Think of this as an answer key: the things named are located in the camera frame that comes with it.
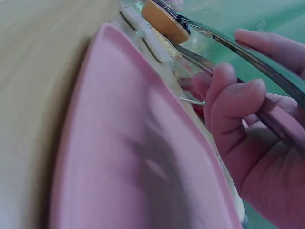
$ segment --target hand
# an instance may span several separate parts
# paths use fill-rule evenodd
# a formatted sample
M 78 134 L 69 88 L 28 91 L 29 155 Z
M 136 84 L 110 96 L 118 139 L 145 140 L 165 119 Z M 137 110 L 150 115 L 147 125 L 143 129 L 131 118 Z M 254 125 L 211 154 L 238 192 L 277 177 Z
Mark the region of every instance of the hand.
M 242 29 L 235 38 L 305 76 L 305 45 Z M 213 77 L 199 73 L 192 83 L 206 101 L 206 127 L 240 196 L 281 229 L 305 228 L 305 155 L 288 148 L 254 115 L 266 96 L 301 123 L 304 110 L 289 97 L 267 93 L 261 79 L 237 83 L 226 63 L 215 67 Z

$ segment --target metal tweezers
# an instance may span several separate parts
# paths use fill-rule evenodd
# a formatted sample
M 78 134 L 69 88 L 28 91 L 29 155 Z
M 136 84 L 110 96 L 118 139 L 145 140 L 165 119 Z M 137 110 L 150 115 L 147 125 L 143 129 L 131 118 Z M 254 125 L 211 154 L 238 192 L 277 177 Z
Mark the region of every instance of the metal tweezers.
M 235 39 L 221 34 L 218 31 L 185 16 L 180 16 L 190 27 L 204 37 L 212 38 L 244 58 L 279 85 L 305 109 L 305 81 L 298 75 L 258 51 L 237 42 Z M 212 75 L 215 66 L 213 62 L 180 45 L 173 45 L 182 54 L 184 59 L 200 70 Z M 256 115 L 260 121 L 276 134 L 287 146 L 296 146 L 300 151 L 305 153 L 305 130 L 291 115 L 276 106 L 276 104 L 268 98 L 265 99 L 263 106 Z

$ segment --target wooden surface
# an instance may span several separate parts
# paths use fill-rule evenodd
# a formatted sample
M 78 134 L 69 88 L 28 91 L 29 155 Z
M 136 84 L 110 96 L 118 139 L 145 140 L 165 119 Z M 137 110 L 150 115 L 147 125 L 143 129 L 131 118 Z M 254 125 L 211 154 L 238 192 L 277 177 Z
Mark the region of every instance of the wooden surface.
M 46 228 L 61 124 L 115 0 L 0 0 L 0 228 Z

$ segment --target pink silicone tray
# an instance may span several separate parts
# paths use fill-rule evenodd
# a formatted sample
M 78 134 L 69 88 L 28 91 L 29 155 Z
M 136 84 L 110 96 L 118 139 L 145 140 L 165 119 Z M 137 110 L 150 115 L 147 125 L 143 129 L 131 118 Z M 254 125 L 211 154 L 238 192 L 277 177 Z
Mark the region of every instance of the pink silicone tray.
M 240 229 L 217 157 L 128 38 L 87 51 L 57 158 L 51 229 Z

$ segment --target green background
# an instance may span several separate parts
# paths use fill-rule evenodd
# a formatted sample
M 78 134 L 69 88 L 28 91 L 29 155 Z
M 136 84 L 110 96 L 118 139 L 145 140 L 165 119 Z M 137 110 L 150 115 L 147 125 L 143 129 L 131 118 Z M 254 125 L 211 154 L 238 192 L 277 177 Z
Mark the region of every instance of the green background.
M 230 36 L 236 28 L 245 28 L 305 43 L 305 0 L 184 0 L 181 14 Z M 262 78 L 269 92 L 285 95 L 265 75 L 215 41 L 192 35 L 187 46 L 215 63 L 231 63 L 244 81 Z M 276 228 L 248 204 L 245 207 L 249 229 Z

